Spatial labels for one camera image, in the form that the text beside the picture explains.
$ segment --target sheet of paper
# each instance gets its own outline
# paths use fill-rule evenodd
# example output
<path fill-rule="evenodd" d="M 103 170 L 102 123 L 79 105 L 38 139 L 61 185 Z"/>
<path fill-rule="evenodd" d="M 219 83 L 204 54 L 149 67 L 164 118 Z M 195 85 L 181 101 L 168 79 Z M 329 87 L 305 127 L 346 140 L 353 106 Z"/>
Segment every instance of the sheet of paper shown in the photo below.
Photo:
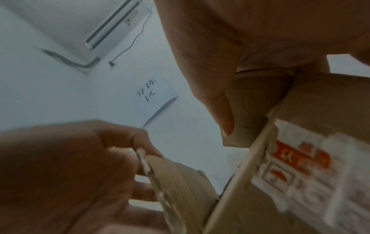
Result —
<path fill-rule="evenodd" d="M 161 76 L 152 75 L 131 94 L 132 106 L 141 127 L 147 125 L 178 97 Z"/>

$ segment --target white ceiling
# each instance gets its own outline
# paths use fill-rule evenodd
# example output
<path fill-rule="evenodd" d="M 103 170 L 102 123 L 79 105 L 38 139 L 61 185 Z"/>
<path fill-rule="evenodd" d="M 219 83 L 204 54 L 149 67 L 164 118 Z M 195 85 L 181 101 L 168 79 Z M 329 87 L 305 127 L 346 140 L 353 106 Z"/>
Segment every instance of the white ceiling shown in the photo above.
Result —
<path fill-rule="evenodd" d="M 124 0 L 0 0 L 16 14 L 70 50 L 90 61 L 86 37 Z"/>

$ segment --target electrical cord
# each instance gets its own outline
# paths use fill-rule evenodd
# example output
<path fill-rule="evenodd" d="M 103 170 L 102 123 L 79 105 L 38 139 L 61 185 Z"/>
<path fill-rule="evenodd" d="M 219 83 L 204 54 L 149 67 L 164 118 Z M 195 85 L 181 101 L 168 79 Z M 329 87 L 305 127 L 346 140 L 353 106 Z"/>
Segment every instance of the electrical cord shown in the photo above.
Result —
<path fill-rule="evenodd" d="M 150 16 L 151 16 L 151 11 L 150 11 L 150 13 L 149 13 L 149 15 L 148 15 L 148 17 L 146 18 L 146 20 L 145 20 L 145 22 L 144 22 L 144 24 L 143 24 L 143 28 L 141 29 L 141 32 L 135 37 L 135 39 L 134 39 L 134 41 L 132 42 L 132 44 L 128 47 L 128 48 L 126 48 L 124 51 L 122 51 L 121 53 L 119 53 L 116 57 L 114 57 L 114 59 L 112 59 L 111 61 L 109 61 L 109 65 L 111 66 L 111 67 L 113 67 L 114 65 L 115 65 L 115 63 L 114 63 L 114 61 L 117 59 L 117 58 L 119 58 L 122 54 L 124 54 L 126 51 L 128 51 L 133 45 L 134 45 L 134 43 L 135 43 L 135 41 L 136 41 L 136 39 L 143 33 L 143 31 L 144 31 L 144 28 L 145 28 L 145 24 L 146 24 L 146 22 L 148 21 L 148 19 L 150 18 Z"/>
<path fill-rule="evenodd" d="M 76 63 L 76 62 L 73 62 L 69 59 L 67 59 L 66 57 L 58 54 L 57 52 L 54 52 L 54 51 L 50 51 L 50 50 L 47 50 L 47 49 L 41 49 L 45 54 L 61 61 L 62 63 L 66 64 L 66 65 L 69 65 L 69 66 L 73 66 L 73 67 L 81 67 L 81 68 L 91 68 L 92 66 L 94 66 L 96 63 L 98 63 L 100 61 L 100 58 L 96 57 L 94 58 L 91 62 L 89 62 L 88 64 L 80 64 L 80 63 Z"/>

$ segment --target open box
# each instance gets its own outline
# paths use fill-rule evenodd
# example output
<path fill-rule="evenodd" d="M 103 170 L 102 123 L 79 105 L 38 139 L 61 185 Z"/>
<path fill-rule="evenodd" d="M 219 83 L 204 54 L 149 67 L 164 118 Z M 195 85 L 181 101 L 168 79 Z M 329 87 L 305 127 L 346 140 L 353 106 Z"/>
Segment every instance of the open box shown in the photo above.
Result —
<path fill-rule="evenodd" d="M 370 233 L 370 79 L 245 72 L 227 96 L 224 144 L 250 150 L 220 197 L 203 173 L 146 157 L 173 233 Z"/>

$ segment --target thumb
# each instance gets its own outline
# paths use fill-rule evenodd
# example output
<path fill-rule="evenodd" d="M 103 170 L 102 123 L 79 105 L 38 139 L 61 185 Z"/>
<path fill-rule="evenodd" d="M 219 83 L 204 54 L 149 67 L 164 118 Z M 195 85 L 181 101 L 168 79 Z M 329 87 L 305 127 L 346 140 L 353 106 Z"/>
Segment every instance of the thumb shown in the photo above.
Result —
<path fill-rule="evenodd" d="M 208 109 L 209 113 L 220 126 L 224 134 L 226 134 L 226 136 L 230 136 L 234 130 L 235 124 L 230 103 L 226 97 L 225 91 L 216 96 L 202 97 L 198 99 Z"/>

